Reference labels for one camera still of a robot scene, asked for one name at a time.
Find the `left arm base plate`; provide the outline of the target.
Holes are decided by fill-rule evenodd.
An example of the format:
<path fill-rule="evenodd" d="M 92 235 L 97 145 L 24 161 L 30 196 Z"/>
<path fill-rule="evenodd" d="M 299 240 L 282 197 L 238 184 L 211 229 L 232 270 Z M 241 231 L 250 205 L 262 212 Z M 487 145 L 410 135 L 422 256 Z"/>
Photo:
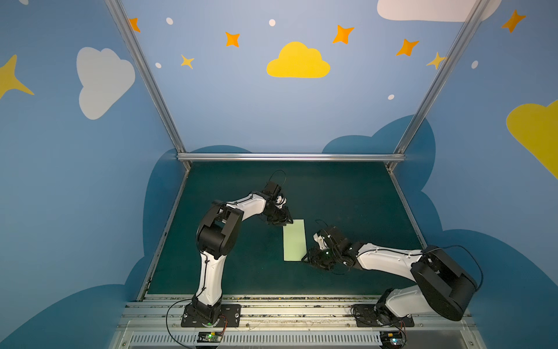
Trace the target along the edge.
<path fill-rule="evenodd" d="M 180 326 L 183 328 L 208 327 L 223 328 L 239 327 L 241 315 L 240 304 L 216 305 L 215 307 L 206 307 L 199 303 L 196 305 L 187 305 Z"/>

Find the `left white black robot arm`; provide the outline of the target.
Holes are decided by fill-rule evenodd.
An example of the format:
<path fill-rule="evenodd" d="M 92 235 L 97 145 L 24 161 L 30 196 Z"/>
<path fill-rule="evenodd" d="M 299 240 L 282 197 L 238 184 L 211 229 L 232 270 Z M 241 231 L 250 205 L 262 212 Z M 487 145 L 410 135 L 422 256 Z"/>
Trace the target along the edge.
<path fill-rule="evenodd" d="M 232 202 L 215 201 L 198 227 L 196 245 L 201 273 L 191 307 L 206 325 L 218 322 L 226 258 L 235 247 L 242 223 L 254 216 L 263 216 L 268 224 L 280 227 L 294 222 L 282 193 L 254 192 Z"/>

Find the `light green paper sheet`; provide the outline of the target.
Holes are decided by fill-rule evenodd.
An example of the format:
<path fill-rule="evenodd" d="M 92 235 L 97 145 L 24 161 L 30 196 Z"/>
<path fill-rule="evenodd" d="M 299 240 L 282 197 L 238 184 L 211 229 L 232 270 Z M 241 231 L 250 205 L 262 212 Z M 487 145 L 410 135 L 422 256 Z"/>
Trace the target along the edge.
<path fill-rule="evenodd" d="M 283 260 L 300 262 L 306 253 L 305 221 L 294 220 L 283 227 Z"/>

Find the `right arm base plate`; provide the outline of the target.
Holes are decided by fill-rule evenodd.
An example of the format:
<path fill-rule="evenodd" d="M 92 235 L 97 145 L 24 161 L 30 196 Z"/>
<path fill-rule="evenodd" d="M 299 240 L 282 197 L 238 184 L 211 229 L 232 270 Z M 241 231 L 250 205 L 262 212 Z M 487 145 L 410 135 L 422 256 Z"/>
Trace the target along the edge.
<path fill-rule="evenodd" d="M 397 317 L 375 304 L 354 304 L 350 313 L 359 327 L 414 327 L 411 316 Z"/>

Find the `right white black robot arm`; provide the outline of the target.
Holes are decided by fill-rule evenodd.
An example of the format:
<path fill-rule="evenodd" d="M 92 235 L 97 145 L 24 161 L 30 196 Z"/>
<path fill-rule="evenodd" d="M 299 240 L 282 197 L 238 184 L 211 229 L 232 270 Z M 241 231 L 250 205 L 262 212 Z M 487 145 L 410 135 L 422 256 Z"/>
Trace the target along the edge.
<path fill-rule="evenodd" d="M 364 321 L 369 326 L 395 326 L 405 317 L 430 313 L 460 321 L 482 285 L 442 247 L 433 245 L 424 250 L 398 250 L 372 243 L 322 241 L 308 250 L 302 262 L 327 271 L 338 265 L 381 271 L 415 283 L 405 289 L 387 289 Z"/>

